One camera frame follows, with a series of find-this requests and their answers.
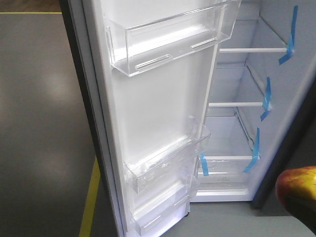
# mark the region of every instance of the tape strip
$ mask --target tape strip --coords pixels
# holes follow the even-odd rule
[[[298,6],[295,6],[293,8],[291,34],[290,34],[288,45],[286,48],[286,55],[284,55],[278,60],[280,65],[285,63],[287,60],[289,60],[293,55],[294,45],[295,45],[295,28],[296,28],[297,12],[298,12]]]
[[[261,121],[263,121],[270,111],[272,110],[272,105],[271,105],[271,80],[270,77],[267,77],[267,88],[266,88],[266,93],[265,97],[262,102],[262,107],[265,110],[263,114],[260,116]]]
[[[252,167],[257,163],[257,161],[260,159],[259,158],[259,146],[260,146],[260,129],[257,128],[257,135],[256,135],[256,140],[255,144],[253,146],[252,150],[252,159],[249,165],[245,168],[244,173],[249,173],[249,171],[252,169]]]
[[[203,170],[203,176],[208,176],[208,167],[207,167],[207,161],[205,159],[204,153],[201,153],[199,155],[199,159],[201,160],[202,170]]]

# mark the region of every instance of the white shelf edge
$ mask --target white shelf edge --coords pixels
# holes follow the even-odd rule
[[[220,48],[220,53],[283,53],[284,48]]]
[[[231,190],[198,190],[191,202],[251,201],[248,188]]]
[[[262,102],[218,102],[208,103],[209,107],[251,107],[262,106]]]
[[[205,159],[248,159],[251,160],[252,156],[205,156]]]

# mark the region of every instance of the refrigerator shelf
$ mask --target refrigerator shelf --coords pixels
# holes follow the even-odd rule
[[[218,107],[261,107],[263,99],[263,91],[248,67],[217,68],[214,71],[208,99],[210,110]]]
[[[206,157],[251,157],[253,146],[236,114],[206,117],[205,126],[212,131],[205,148]]]
[[[204,151],[210,136],[209,130],[189,119],[187,133],[165,151],[144,160],[140,165],[124,164],[127,183],[136,193],[159,182],[169,182],[172,179],[186,180],[196,156]]]
[[[137,233],[140,236],[145,235],[151,228],[188,203],[196,195],[197,186],[198,182],[193,177],[191,185],[173,187],[133,214],[133,226]]]
[[[228,40],[241,0],[126,27],[106,20],[113,67],[131,77]]]

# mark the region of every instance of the glass shelf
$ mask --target glass shelf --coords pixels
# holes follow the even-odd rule
[[[217,68],[213,78],[209,109],[262,107],[263,92],[247,67]]]
[[[111,64],[131,77],[228,40],[241,0],[125,27],[106,20]]]
[[[186,180],[188,175],[193,175],[195,163],[192,162],[204,151],[209,136],[210,132],[205,126],[190,118],[186,136],[167,150],[137,167],[124,164],[127,183],[139,194],[154,184]]]

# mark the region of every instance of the crisper drawer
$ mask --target crisper drawer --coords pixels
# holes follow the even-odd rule
[[[165,151],[145,160],[142,164],[125,164],[125,178],[136,193],[160,184],[184,180],[192,174],[192,164],[204,151],[210,136],[205,126],[190,118],[187,135]]]
[[[126,27],[107,20],[111,63],[133,76],[231,37],[241,0],[227,0]]]
[[[202,168],[198,169],[198,180],[202,183],[245,183],[248,174],[244,169],[252,157],[205,157],[208,175],[203,176]]]

